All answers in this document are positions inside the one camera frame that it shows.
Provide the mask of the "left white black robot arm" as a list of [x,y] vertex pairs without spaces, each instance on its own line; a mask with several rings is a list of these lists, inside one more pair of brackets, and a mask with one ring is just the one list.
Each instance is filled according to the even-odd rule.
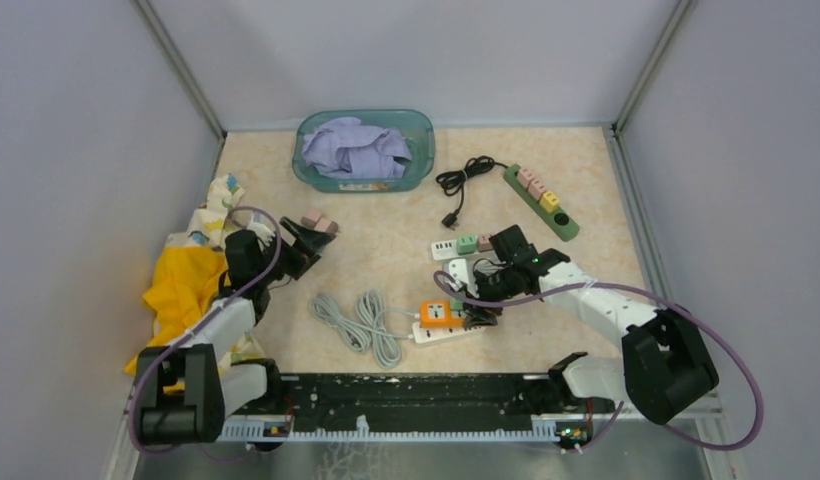
[[248,228],[229,234],[223,247],[227,269],[208,313],[164,346],[147,347],[137,359],[129,434],[143,452],[167,452],[185,444],[212,443],[225,421],[250,404],[263,414],[278,411],[286,388],[272,359],[223,357],[263,319],[269,286],[300,279],[337,236],[332,220],[276,221],[267,240]]

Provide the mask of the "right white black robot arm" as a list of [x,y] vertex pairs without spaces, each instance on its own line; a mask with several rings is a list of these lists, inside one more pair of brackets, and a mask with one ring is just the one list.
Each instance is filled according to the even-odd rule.
[[518,296],[536,296],[575,315],[620,352],[613,358],[576,353],[557,363],[549,398],[558,410],[574,412],[587,398],[600,397],[630,403],[664,425],[718,386],[702,335],[683,313],[601,287],[568,255],[538,251],[517,225],[489,244],[491,267],[449,272],[460,292],[494,312]]

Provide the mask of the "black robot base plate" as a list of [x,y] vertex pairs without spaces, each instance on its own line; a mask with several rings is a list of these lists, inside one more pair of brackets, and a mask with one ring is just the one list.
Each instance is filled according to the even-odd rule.
[[294,433],[528,433],[543,417],[578,423],[610,414],[606,399],[567,399],[546,374],[285,374],[276,392],[235,419],[264,418]]

